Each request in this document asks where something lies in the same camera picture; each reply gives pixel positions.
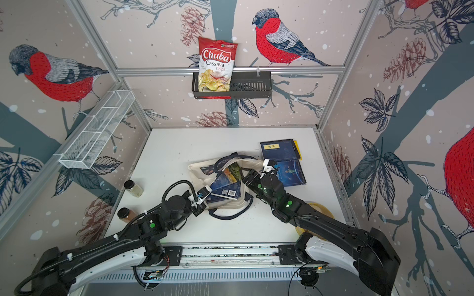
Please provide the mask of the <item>cream canvas tote bag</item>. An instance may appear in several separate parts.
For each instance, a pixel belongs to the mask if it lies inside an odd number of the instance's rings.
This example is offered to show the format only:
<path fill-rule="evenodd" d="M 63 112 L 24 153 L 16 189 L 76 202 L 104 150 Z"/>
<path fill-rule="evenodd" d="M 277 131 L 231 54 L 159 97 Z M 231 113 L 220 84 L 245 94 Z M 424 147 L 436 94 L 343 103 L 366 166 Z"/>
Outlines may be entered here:
<path fill-rule="evenodd" d="M 259 171 L 263 168 L 263 161 L 253 156 L 233 153 L 219 159 L 212 159 L 205 162 L 188 165 L 188 171 L 191 177 L 191 183 L 199 191 L 202 187 L 210 186 L 220 171 L 223 171 L 229 165 L 237 163 L 241 169 L 241 197 L 236 201 L 227 200 L 220 202 L 211 202 L 209 196 L 204 201 L 209 215 L 213 218 L 223 221 L 234 220 L 247 212 L 254 202 L 254 196 L 250 189 L 244 184 L 243 178 L 250 170 Z"/>

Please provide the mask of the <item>blue Animal Farm book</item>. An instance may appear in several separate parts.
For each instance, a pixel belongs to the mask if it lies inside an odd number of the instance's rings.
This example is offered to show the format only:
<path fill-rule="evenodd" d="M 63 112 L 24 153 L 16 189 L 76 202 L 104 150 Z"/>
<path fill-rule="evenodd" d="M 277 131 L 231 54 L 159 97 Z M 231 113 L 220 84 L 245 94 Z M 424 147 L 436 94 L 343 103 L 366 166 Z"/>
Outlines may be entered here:
<path fill-rule="evenodd" d="M 214 182 L 210 185 L 213 191 L 232 185 L 242 180 L 241 169 L 237 163 L 233 163 L 220 171 Z"/>

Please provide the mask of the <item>blue Little Prince book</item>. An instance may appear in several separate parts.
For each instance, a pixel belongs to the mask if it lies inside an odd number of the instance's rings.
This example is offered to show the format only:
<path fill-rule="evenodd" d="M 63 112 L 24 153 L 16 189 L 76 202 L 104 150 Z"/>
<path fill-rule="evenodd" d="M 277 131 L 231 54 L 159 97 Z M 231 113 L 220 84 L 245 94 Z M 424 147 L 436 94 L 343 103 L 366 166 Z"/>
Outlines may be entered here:
<path fill-rule="evenodd" d="M 278 179 L 285 187 L 305 185 L 307 183 L 298 159 L 278 162 L 275 168 Z"/>

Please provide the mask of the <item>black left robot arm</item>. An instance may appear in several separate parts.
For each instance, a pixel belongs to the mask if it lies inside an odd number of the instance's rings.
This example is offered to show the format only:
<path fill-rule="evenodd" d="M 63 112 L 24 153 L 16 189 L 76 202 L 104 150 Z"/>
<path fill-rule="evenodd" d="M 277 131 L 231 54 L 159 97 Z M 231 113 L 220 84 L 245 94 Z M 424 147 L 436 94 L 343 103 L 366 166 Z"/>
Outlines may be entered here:
<path fill-rule="evenodd" d="M 177 266 L 180 247 L 160 243 L 169 231 L 204 209 L 202 194 L 186 191 L 132 219 L 112 236 L 75 249 L 43 252 L 31 275 L 14 289 L 17 296 L 66 296 L 70 291 L 111 271 L 132 266 Z"/>

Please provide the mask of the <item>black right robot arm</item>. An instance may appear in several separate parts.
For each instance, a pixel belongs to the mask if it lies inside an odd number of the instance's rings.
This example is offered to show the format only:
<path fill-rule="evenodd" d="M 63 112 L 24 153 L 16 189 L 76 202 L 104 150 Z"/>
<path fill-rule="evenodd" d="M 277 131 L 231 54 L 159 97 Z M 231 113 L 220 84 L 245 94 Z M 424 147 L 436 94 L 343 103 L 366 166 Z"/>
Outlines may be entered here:
<path fill-rule="evenodd" d="M 348 253 L 355 260 L 359 278 L 372 291 L 381 296 L 391 294 L 401 259 L 381 231 L 372 228 L 368 232 L 320 213 L 287 193 L 283 183 L 271 173 L 260 175 L 251 170 L 243 182 L 270 206 L 280 221 L 320 235 Z"/>

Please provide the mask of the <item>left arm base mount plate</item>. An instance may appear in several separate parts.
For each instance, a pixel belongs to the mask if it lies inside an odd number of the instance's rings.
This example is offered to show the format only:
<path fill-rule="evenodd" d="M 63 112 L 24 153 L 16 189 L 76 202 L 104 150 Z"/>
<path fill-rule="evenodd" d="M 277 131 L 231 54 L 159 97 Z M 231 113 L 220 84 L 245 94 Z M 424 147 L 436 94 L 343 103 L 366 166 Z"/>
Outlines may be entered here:
<path fill-rule="evenodd" d="M 145 260 L 140 267 L 179 266 L 183 253 L 182 246 L 159 246 L 153 250 L 147 250 Z"/>

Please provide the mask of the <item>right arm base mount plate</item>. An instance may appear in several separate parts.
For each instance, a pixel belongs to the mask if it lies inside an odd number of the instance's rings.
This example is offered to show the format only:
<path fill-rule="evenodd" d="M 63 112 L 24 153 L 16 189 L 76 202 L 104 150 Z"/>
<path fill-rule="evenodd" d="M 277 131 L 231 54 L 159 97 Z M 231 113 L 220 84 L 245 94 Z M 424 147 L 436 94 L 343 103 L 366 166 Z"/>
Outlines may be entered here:
<path fill-rule="evenodd" d="M 305 250 L 291 244 L 279 245 L 278 257 L 280 265 L 303 265 L 312 262 Z"/>

